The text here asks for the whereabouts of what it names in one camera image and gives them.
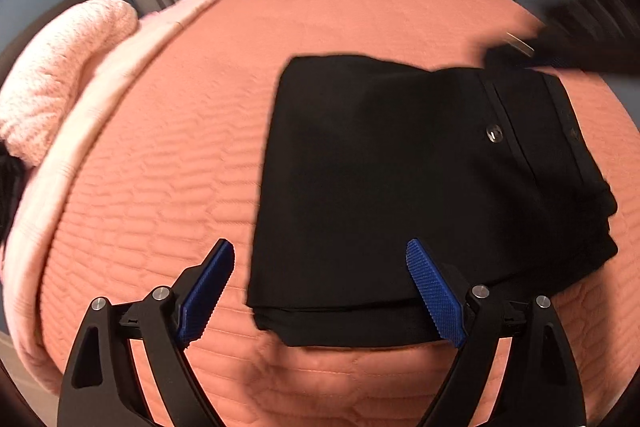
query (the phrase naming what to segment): button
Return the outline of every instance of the button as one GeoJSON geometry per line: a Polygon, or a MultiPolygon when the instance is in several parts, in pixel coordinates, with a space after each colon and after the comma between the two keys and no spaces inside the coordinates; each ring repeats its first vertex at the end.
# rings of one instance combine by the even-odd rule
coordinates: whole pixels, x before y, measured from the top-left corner
{"type": "Polygon", "coordinates": [[[502,138],[504,137],[502,135],[502,129],[500,129],[500,126],[498,125],[490,125],[489,127],[487,127],[486,135],[493,143],[500,143],[502,141],[502,138]]]}

